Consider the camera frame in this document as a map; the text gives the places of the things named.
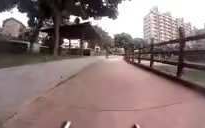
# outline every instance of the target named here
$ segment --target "overcast sky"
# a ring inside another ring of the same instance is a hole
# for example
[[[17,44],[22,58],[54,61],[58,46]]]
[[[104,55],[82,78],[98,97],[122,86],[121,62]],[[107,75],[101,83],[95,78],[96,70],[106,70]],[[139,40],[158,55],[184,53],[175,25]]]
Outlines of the overcast sky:
[[[111,35],[127,32],[133,37],[143,35],[143,17],[153,6],[158,6],[161,12],[171,11],[175,18],[183,17],[192,26],[203,28],[205,23],[205,0],[131,0],[119,5],[119,16],[116,20],[103,18],[92,21],[106,29]],[[0,25],[6,18],[14,17],[27,25],[27,17],[17,9],[0,14]]]

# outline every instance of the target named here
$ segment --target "high-rise building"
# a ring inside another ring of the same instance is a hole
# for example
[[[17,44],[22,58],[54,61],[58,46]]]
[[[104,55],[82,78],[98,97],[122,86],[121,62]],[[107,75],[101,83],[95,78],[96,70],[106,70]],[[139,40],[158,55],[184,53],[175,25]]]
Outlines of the high-rise building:
[[[178,28],[183,27],[186,36],[192,34],[191,23],[184,23],[183,18],[173,18],[170,12],[161,13],[158,7],[150,9],[144,17],[144,39],[154,39],[154,43],[178,38]]]

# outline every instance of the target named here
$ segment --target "sidewalk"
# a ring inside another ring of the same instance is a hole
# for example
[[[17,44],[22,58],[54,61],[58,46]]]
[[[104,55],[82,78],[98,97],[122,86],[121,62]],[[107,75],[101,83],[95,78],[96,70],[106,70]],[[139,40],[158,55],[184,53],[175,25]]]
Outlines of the sidewalk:
[[[5,122],[39,95],[100,60],[88,57],[0,69],[0,120]]]
[[[205,97],[112,58],[26,106],[6,128],[205,128]]]

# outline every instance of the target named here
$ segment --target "wooden fence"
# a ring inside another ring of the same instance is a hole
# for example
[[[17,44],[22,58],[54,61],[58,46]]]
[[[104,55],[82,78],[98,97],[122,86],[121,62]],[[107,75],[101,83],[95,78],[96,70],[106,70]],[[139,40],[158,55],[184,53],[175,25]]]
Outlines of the wooden fence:
[[[153,43],[151,39],[150,46],[148,47],[128,47],[125,52],[125,59],[128,61],[133,61],[134,63],[141,63],[141,60],[150,61],[150,68],[153,68],[154,62],[169,64],[177,66],[176,77],[182,76],[182,71],[184,68],[191,68],[196,70],[205,71],[205,65],[195,64],[185,61],[186,55],[205,55],[205,50],[186,50],[186,43],[189,41],[205,39],[205,34],[185,37],[183,28],[179,28],[179,38],[162,42],[162,43]],[[155,47],[175,45],[177,46],[175,50],[157,50]],[[157,56],[175,56],[175,60],[167,59],[157,59]]]

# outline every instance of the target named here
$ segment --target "path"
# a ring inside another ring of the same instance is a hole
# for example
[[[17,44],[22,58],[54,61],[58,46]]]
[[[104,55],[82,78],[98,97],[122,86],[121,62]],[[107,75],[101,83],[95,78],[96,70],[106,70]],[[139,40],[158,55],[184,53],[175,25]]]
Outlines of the path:
[[[88,57],[0,69],[0,119],[4,122],[38,95],[99,60]]]
[[[205,128],[205,97],[110,59],[91,66],[26,106],[7,128]]]

